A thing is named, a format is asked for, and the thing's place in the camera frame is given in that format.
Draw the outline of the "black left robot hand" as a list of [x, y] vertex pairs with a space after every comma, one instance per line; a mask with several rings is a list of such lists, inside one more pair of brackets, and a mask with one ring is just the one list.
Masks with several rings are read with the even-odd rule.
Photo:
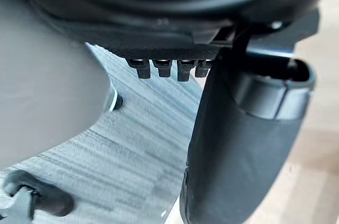
[[316, 85], [293, 57], [318, 31], [320, 0], [30, 0], [55, 29], [124, 58], [206, 84], [190, 140], [180, 212], [185, 223], [244, 223], [299, 134]]

